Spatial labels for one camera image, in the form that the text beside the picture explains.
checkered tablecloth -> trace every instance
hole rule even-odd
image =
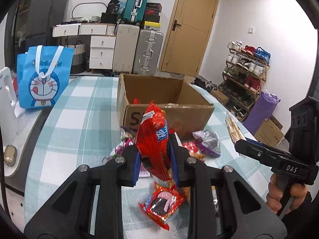
[[[103,157],[119,144],[117,84],[115,77],[82,77],[73,80],[58,99],[32,155],[25,188],[26,222],[79,165],[101,165]],[[221,156],[207,157],[205,163],[218,168],[231,165],[265,199],[270,168],[238,155],[225,124],[226,108],[207,91],[193,87],[214,103],[215,110],[206,129],[215,131],[221,142]],[[237,124],[246,137],[254,139],[241,123]],[[169,231],[141,213],[138,202],[144,202],[153,191],[152,178],[140,178],[134,188],[122,188],[124,237],[187,238],[188,203],[169,220]],[[92,216],[91,230],[94,230],[95,213]]]

cardboard box on floor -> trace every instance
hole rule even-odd
[[[211,95],[213,95],[224,106],[226,106],[227,102],[229,101],[229,98],[221,91],[212,90]]]
[[[141,104],[132,104],[139,99]],[[192,139],[192,132],[203,130],[215,107],[184,80],[120,74],[117,112],[120,125],[137,131],[149,103],[166,113],[168,128],[181,140]]]
[[[283,139],[284,134],[270,119],[266,119],[257,130],[254,137],[261,143],[276,147]]]

blue tote bag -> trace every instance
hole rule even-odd
[[[26,56],[18,57],[20,107],[55,105],[69,83],[73,53],[73,48],[40,45],[30,47]]]

silver suitcase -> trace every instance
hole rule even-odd
[[[163,43],[163,33],[158,31],[141,29],[135,52],[133,73],[154,75],[160,50]]]
[[[119,25],[113,56],[114,72],[132,72],[138,35],[138,26]]]

wooden door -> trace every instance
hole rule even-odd
[[[178,0],[162,71],[195,76],[212,30],[218,0]]]

